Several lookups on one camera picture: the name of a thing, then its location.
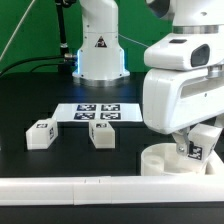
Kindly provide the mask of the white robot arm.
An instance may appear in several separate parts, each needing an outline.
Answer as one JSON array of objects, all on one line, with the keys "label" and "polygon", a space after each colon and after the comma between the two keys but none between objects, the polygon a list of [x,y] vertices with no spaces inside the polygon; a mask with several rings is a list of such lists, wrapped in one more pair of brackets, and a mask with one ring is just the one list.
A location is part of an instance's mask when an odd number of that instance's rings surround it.
[{"label": "white robot arm", "polygon": [[[177,152],[196,145],[190,126],[224,113],[224,0],[145,0],[154,15],[172,22],[172,32],[144,53],[151,68],[143,83],[148,128],[171,134]],[[115,0],[80,0],[83,44],[77,83],[111,86],[129,77],[118,43]]]}]

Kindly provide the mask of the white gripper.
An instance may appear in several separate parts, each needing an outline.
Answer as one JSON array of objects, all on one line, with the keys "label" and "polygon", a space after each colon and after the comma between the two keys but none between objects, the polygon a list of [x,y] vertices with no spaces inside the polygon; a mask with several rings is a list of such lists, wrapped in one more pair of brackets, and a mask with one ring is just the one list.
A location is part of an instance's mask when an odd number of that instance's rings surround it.
[{"label": "white gripper", "polygon": [[172,134],[176,151],[189,152],[189,127],[224,113],[224,77],[208,78],[206,69],[151,69],[143,84],[143,119],[147,127]]}]

